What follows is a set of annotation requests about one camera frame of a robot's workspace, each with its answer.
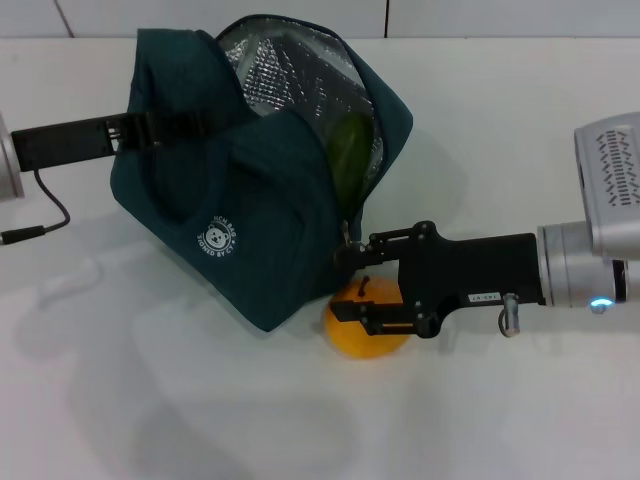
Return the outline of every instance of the dark teal bag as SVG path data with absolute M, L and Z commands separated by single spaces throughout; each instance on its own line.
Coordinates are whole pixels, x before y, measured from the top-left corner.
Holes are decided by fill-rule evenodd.
M 411 130 L 411 114 L 337 35 L 254 16 L 216 40 L 141 30 L 129 112 L 207 110 L 219 134 L 119 154 L 116 200 L 258 328 L 270 331 L 353 272 L 333 265 L 342 228 L 360 238 L 362 205 Z M 356 213 L 343 218 L 327 145 L 356 112 L 373 126 Z

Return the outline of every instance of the bear logo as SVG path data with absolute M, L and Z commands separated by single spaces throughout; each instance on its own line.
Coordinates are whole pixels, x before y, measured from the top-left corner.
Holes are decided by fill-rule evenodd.
M 229 255 L 236 245 L 236 231 L 226 218 L 213 217 L 207 231 L 198 235 L 198 245 L 211 257 Z

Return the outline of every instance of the green fruit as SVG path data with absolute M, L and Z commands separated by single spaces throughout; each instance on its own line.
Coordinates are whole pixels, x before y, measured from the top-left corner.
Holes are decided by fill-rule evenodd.
M 360 208 L 372 146 L 373 119 L 364 113 L 347 113 L 329 136 L 327 158 L 340 211 L 347 220 Z

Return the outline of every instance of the vent grille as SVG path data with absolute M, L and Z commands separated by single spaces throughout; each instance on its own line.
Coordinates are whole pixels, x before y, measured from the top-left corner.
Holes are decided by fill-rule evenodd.
M 640 168 L 629 130 L 607 130 L 596 141 L 609 205 L 640 205 Z

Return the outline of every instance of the orange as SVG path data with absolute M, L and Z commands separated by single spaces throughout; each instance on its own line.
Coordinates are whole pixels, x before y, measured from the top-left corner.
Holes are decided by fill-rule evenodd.
M 359 295 L 362 279 L 355 280 L 338 292 L 330 301 L 354 302 L 374 301 L 376 303 L 402 303 L 400 287 L 395 282 L 382 277 L 373 277 L 365 283 L 364 296 Z M 409 335 L 370 336 L 360 322 L 339 322 L 330 308 L 324 320 L 329 340 L 341 352 L 354 358 L 375 358 L 395 352 Z

